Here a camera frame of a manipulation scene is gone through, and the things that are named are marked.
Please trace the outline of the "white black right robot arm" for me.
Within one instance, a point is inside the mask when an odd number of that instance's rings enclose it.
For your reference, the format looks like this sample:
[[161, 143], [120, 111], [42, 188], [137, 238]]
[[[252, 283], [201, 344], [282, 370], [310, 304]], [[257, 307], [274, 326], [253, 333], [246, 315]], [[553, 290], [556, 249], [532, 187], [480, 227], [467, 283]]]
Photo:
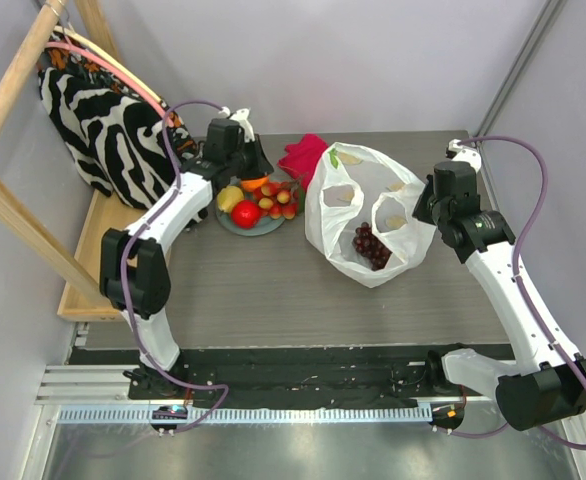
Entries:
[[515, 359], [506, 364], [470, 347], [431, 353], [424, 371], [428, 389], [445, 395], [464, 386], [485, 395], [518, 431], [584, 413], [586, 358], [541, 300], [504, 217], [481, 208], [475, 169], [465, 161], [436, 164], [413, 216], [435, 226], [478, 281]]

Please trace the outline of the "white lemon print plastic bag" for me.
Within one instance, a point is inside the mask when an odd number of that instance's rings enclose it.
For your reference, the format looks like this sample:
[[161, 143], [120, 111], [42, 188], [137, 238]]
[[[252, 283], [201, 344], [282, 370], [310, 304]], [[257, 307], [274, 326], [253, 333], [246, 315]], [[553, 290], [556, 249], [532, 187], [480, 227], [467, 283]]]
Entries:
[[[307, 240], [345, 276], [378, 287], [418, 267], [435, 228], [412, 217], [425, 183], [410, 169], [369, 147], [335, 142], [325, 150], [306, 191]], [[366, 223], [390, 252], [376, 270], [356, 251], [356, 229]]]

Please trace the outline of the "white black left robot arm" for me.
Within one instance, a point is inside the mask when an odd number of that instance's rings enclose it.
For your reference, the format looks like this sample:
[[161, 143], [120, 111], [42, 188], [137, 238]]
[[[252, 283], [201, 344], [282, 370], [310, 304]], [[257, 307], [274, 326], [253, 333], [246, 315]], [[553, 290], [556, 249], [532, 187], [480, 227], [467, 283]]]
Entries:
[[131, 327], [141, 362], [155, 369], [151, 386], [166, 399], [184, 391], [186, 375], [175, 367], [180, 349], [166, 315], [171, 281], [165, 255], [232, 180], [273, 172], [249, 115], [243, 108], [213, 119], [202, 153], [178, 169], [166, 193], [137, 221], [102, 237], [100, 292]]

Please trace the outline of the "dark purple grape bunch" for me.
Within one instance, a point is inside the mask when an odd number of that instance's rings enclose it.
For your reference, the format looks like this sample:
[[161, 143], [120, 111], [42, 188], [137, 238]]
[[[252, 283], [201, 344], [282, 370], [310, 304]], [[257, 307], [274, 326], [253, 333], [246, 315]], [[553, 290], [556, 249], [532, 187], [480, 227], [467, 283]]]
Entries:
[[367, 222], [356, 228], [353, 246], [374, 271], [384, 269], [391, 257], [391, 251], [373, 234]]

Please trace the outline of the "red yellow strawberry bunch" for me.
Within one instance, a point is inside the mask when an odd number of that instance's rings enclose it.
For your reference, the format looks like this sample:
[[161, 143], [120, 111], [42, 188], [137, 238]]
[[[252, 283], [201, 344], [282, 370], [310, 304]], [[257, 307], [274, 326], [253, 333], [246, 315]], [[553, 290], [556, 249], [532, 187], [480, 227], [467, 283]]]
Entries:
[[304, 211], [305, 194], [299, 179], [274, 181], [267, 178], [251, 196], [263, 217], [293, 220]]

